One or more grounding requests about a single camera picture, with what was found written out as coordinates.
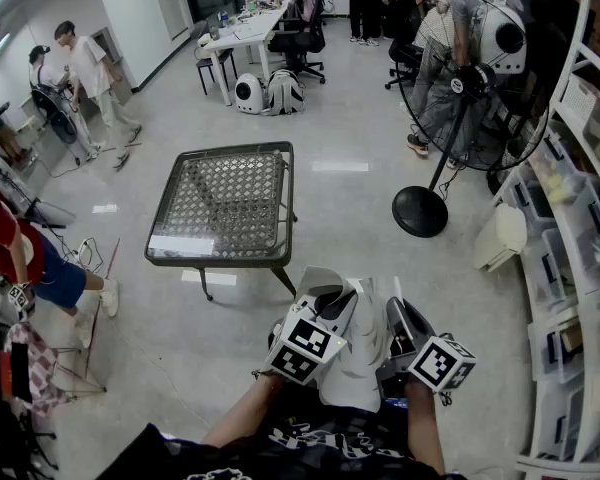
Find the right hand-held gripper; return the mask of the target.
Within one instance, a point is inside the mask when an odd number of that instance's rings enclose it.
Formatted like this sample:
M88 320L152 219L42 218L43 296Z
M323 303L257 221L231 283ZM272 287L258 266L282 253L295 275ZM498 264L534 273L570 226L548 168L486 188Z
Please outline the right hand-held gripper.
M462 344L435 332L404 297L397 276L386 303L389 357L377 370L382 399L403 396L409 380L417 380L434 394L458 389L476 366L476 357Z

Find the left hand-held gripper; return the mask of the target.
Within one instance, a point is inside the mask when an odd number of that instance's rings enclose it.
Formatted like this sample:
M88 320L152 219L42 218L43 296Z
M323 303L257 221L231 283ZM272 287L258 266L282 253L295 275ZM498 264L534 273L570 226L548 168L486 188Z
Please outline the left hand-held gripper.
M355 289L315 289L313 295L314 312L293 304L274 325L264 362L265 371L302 386L315 380L347 345L341 336L358 301Z

